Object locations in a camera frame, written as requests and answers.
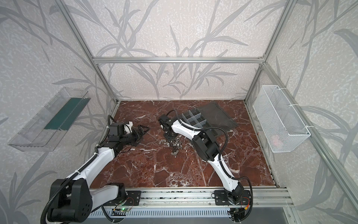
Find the grey plastic organizer box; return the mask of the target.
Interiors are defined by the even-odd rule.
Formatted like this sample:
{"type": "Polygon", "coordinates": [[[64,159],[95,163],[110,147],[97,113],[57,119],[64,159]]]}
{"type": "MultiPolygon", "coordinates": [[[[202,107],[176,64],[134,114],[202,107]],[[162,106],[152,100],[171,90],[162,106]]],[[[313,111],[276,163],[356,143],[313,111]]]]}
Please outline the grey plastic organizer box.
{"type": "Polygon", "coordinates": [[[183,122],[197,128],[220,127],[229,132],[238,126],[234,119],[215,102],[191,109],[181,116],[183,122]]]}

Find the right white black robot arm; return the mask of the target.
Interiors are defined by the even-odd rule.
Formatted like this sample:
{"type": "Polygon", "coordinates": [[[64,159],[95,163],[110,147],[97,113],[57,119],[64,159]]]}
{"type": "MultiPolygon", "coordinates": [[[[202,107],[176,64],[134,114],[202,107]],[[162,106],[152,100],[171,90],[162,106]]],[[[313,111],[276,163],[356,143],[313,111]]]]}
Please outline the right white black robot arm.
{"type": "Polygon", "coordinates": [[[249,178],[246,176],[240,178],[234,177],[222,158],[222,153],[228,144],[228,134],[224,129],[220,127],[194,127],[185,123],[177,116],[170,118],[165,114],[161,115],[158,121],[165,132],[164,137],[168,141],[175,138],[178,134],[191,140],[192,145],[199,157],[203,161],[208,162],[220,178],[231,204],[238,204],[244,194],[244,187],[241,184],[242,179],[246,179],[248,181],[250,196],[253,196],[252,184],[249,178]],[[213,129],[218,129],[224,133],[225,142],[222,147],[220,147],[214,134],[212,133],[213,129]]]}

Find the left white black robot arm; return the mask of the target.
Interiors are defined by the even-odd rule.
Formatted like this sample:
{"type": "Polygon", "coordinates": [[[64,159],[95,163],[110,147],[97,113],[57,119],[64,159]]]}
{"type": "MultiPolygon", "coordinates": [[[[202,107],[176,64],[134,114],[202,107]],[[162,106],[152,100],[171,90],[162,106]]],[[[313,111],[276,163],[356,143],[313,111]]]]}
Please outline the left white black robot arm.
{"type": "Polygon", "coordinates": [[[98,189],[92,189],[91,185],[125,146],[138,145],[149,130],[143,125],[134,127],[130,121],[109,122],[106,135],[97,144],[94,155],[74,173],[52,183],[40,222],[82,223],[90,213],[109,201],[125,202],[128,195],[123,183],[110,183],[98,189]]]}

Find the pile of screws and nuts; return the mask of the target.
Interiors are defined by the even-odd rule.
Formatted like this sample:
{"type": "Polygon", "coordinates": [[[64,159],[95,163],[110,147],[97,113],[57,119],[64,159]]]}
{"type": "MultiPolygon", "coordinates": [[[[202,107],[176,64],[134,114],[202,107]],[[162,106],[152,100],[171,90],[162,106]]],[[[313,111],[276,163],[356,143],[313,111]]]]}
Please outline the pile of screws and nuts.
{"type": "Polygon", "coordinates": [[[182,140],[178,138],[175,138],[171,141],[163,139],[159,141],[159,144],[171,148],[171,155],[173,155],[174,157],[176,157],[179,151],[182,150],[182,140]]]}

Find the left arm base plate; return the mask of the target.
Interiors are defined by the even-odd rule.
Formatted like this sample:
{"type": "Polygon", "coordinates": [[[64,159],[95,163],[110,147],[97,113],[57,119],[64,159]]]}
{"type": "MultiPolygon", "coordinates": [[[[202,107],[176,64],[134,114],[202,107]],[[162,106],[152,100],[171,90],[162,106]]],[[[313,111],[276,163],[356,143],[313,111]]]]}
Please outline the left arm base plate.
{"type": "Polygon", "coordinates": [[[127,195],[120,198],[120,199],[115,199],[112,201],[109,201],[106,205],[107,206],[139,206],[139,202],[140,202],[140,198],[141,198],[141,193],[142,191],[140,190],[130,190],[126,192],[127,195]]]}

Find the clear plastic wall tray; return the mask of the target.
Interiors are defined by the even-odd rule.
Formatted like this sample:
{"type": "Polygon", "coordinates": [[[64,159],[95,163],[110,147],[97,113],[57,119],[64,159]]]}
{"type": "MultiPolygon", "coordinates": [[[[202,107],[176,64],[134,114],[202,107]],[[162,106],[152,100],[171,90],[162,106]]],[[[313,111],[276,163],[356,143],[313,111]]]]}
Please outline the clear plastic wall tray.
{"type": "Polygon", "coordinates": [[[52,152],[91,100],[87,90],[62,88],[8,145],[22,152],[52,152]]]}

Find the aluminium front rail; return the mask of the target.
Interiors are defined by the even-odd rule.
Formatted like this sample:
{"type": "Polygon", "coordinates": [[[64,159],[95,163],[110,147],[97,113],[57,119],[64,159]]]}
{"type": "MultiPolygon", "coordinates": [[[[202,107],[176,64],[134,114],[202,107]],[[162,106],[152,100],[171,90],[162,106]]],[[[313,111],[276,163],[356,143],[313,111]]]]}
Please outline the aluminium front rail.
{"type": "Polygon", "coordinates": [[[107,202],[104,206],[111,208],[214,208],[245,207],[248,202],[254,208],[293,207],[294,203],[287,189],[254,187],[253,196],[245,196],[243,202],[231,204],[222,196],[216,196],[220,187],[180,187],[180,188],[128,188],[129,199],[126,202],[107,202]]]}

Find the aluminium frame crossbar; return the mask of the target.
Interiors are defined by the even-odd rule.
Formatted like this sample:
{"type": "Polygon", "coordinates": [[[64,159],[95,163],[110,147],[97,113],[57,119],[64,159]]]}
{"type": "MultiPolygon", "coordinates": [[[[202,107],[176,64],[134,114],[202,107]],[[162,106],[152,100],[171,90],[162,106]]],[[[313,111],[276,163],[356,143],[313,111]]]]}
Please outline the aluminium frame crossbar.
{"type": "Polygon", "coordinates": [[[259,57],[94,57],[102,63],[262,63],[259,57]]]}

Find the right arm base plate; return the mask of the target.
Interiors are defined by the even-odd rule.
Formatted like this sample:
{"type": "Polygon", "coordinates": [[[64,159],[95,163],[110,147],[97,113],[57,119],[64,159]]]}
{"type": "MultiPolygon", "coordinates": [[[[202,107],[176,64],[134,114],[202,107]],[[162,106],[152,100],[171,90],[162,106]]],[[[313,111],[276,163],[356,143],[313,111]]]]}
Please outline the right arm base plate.
{"type": "Polygon", "coordinates": [[[239,197],[235,197],[226,190],[215,190],[211,194],[211,197],[215,200],[215,205],[238,205],[249,207],[251,205],[251,192],[244,190],[243,194],[239,197]]]}

